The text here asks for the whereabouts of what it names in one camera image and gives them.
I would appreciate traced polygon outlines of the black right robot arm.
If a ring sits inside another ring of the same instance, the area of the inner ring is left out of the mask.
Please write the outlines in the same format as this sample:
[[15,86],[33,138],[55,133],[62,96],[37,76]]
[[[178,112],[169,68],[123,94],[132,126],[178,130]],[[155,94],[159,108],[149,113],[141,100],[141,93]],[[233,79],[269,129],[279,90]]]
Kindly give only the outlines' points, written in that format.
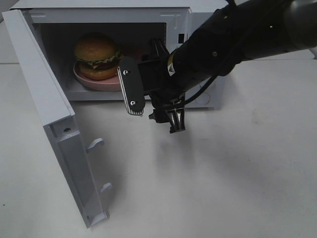
[[217,9],[177,49],[151,39],[151,53],[139,65],[150,96],[150,119],[184,130],[184,108],[219,76],[243,61],[314,48],[317,3],[314,0],[249,0]]

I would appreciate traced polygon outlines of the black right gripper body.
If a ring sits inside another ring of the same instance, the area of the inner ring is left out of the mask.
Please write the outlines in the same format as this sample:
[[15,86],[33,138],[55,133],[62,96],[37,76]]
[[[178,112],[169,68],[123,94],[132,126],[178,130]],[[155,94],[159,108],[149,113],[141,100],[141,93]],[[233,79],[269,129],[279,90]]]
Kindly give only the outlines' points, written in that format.
[[142,62],[138,64],[144,94],[150,97],[154,108],[149,119],[169,123],[170,133],[184,131],[184,106],[178,108],[177,105],[185,101],[185,93],[178,91],[169,80],[169,52],[159,38],[150,39],[149,46],[150,53],[142,56]]

